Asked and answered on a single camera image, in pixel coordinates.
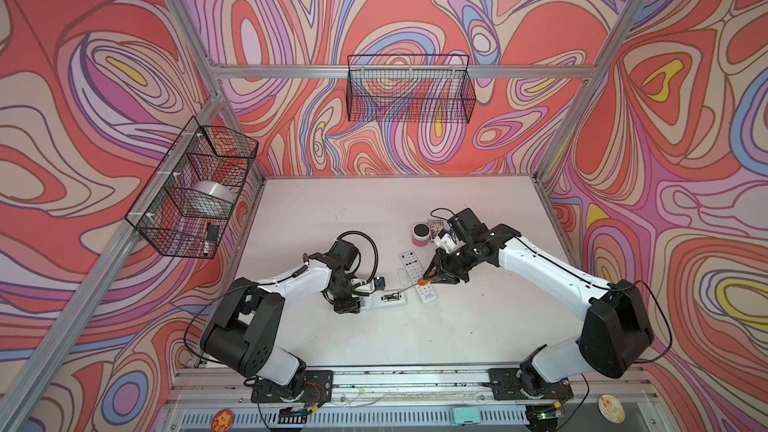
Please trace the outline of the black gold AAA battery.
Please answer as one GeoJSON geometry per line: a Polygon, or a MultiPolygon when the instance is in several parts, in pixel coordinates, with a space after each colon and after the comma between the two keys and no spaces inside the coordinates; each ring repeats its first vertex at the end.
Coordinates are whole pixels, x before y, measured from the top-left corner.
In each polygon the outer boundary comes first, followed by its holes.
{"type": "Polygon", "coordinates": [[[381,297],[381,300],[383,302],[394,302],[394,301],[400,301],[401,299],[402,299],[402,296],[398,293],[386,294],[381,297]]]}

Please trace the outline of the white remote with back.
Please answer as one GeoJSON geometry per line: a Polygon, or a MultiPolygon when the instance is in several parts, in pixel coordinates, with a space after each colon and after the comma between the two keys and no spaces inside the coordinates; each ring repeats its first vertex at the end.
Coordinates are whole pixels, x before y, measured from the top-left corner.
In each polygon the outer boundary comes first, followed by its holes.
{"type": "Polygon", "coordinates": [[[401,291],[376,291],[369,296],[360,298],[362,310],[385,309],[405,306],[407,297],[401,291]]]}

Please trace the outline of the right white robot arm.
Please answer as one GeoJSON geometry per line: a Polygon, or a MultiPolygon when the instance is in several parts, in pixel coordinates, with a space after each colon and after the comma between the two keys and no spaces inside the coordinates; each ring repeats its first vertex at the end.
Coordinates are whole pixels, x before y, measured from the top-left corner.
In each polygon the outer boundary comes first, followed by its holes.
{"type": "Polygon", "coordinates": [[[436,251],[421,284],[457,285],[469,280],[474,267],[489,264],[536,285],[582,323],[575,337],[542,345],[520,364],[518,379],[527,394],[587,372],[618,379],[652,345],[654,333],[636,284],[590,275],[506,224],[486,226],[469,208],[448,225],[434,240],[436,251]]]}

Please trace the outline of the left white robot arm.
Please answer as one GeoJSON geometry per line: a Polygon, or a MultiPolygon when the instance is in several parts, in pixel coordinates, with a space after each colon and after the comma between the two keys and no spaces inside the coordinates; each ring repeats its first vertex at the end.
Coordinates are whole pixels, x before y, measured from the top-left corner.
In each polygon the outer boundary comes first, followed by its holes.
{"type": "Polygon", "coordinates": [[[295,270],[265,283],[240,278],[219,300],[200,339],[200,349],[238,372],[281,387],[301,387],[305,363],[275,345],[283,312],[315,293],[330,298],[337,314],[356,314],[361,297],[351,271],[358,248],[338,239],[329,251],[303,258],[295,270]]]}

